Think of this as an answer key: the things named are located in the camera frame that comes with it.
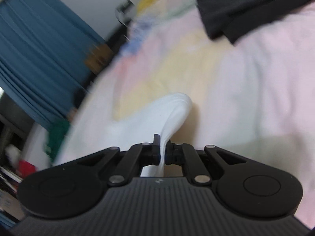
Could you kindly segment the white striped garment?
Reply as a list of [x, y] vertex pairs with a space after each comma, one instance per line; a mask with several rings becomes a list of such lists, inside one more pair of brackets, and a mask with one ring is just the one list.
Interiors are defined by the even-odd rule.
[[161, 137], [158, 154], [164, 155], [166, 143], [184, 124], [192, 108], [186, 94], [168, 94], [117, 121], [106, 101], [108, 98], [101, 95], [86, 97], [61, 145], [56, 166], [110, 147], [127, 151], [134, 144], [152, 142], [155, 134]]

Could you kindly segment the red cloth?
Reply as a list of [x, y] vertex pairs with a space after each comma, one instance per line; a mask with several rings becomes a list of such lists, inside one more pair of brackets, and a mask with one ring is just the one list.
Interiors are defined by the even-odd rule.
[[32, 165], [31, 163], [25, 161], [25, 160], [20, 160], [18, 163], [18, 168], [17, 168], [17, 173], [21, 178], [26, 178], [27, 176], [36, 173], [37, 168]]

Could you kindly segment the green garment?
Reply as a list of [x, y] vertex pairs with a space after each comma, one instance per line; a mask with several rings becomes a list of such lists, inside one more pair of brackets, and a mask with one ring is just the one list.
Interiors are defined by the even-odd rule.
[[63, 143], [63, 140], [70, 128], [70, 122], [66, 119], [58, 119], [53, 122], [47, 132], [45, 152], [53, 164]]

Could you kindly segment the pastel bed sheet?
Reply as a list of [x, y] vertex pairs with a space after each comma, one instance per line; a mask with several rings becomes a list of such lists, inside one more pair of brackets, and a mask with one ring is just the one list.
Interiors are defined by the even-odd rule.
[[291, 173], [304, 191], [296, 217], [313, 227], [314, 3], [232, 45], [208, 38], [195, 0], [156, 0], [128, 37], [87, 96], [108, 98], [120, 121], [186, 94], [192, 108], [170, 140], [213, 144]]

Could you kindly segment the right blue curtain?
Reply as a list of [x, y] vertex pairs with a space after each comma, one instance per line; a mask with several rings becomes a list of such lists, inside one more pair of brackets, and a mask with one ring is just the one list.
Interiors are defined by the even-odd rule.
[[65, 117], [103, 39], [60, 0], [1, 1], [1, 88], [43, 127]]

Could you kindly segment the brown paper bag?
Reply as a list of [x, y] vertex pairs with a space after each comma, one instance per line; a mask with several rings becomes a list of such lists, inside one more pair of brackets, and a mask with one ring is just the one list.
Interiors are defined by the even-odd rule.
[[99, 74], [112, 60], [114, 52], [107, 44], [96, 46], [86, 57], [85, 65], [95, 74]]

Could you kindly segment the black garment on bed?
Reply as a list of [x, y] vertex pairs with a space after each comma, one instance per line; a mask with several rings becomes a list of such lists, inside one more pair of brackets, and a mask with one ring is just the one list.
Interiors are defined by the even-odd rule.
[[196, 0], [211, 40], [225, 36], [230, 43], [271, 23], [312, 0]]

